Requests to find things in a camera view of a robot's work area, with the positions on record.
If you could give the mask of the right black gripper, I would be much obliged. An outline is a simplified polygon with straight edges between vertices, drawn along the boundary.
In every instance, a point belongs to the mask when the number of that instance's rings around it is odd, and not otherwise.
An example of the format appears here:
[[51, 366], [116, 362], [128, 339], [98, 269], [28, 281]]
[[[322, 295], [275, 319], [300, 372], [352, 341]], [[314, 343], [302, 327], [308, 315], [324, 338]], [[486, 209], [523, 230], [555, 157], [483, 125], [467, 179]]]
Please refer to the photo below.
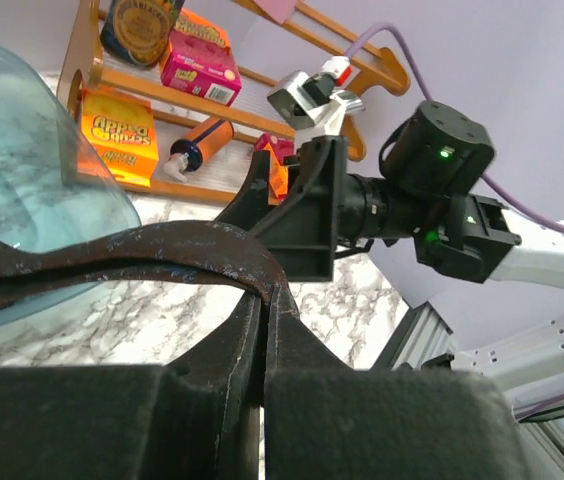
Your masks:
[[270, 154], [255, 152], [241, 188], [215, 221], [250, 231], [289, 280], [330, 280], [346, 147], [344, 137], [333, 135], [305, 143], [292, 168], [290, 191], [276, 207], [269, 204]]

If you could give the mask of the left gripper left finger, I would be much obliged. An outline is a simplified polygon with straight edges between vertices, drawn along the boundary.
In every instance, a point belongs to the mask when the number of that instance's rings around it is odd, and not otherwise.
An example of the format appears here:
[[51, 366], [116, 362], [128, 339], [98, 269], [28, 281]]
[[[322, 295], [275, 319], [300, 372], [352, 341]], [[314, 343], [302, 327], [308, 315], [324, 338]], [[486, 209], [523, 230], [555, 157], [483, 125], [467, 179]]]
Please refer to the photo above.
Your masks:
[[0, 368], [0, 479], [254, 479], [261, 301], [167, 365]]

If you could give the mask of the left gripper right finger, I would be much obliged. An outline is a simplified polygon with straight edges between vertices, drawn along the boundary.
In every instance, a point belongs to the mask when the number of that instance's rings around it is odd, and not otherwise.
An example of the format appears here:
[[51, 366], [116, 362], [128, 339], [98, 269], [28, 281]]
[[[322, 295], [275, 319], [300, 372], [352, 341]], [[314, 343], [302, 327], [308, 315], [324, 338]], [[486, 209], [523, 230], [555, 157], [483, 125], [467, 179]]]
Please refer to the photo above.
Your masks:
[[487, 378], [348, 367], [272, 289], [264, 380], [270, 479], [526, 479], [511, 412]]

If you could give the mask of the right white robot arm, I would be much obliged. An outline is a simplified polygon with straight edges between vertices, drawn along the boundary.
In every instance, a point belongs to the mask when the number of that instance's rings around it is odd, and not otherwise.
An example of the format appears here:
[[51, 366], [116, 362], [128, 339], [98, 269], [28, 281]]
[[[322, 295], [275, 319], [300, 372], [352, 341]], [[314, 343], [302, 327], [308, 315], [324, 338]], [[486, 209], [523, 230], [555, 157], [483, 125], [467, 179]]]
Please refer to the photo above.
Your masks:
[[[564, 225], [548, 227], [504, 198], [472, 193], [494, 156], [485, 129], [425, 101], [390, 137], [377, 178], [347, 172], [340, 130], [352, 110], [333, 99], [313, 110], [283, 108], [296, 131], [289, 191], [271, 205], [267, 160], [255, 155], [221, 220], [254, 233], [293, 281], [320, 281], [358, 241], [414, 242], [417, 261], [459, 280], [522, 281], [564, 289]], [[443, 362], [512, 390], [564, 376], [564, 314], [476, 350], [456, 351], [440, 317], [424, 308], [399, 359], [422, 368]]]

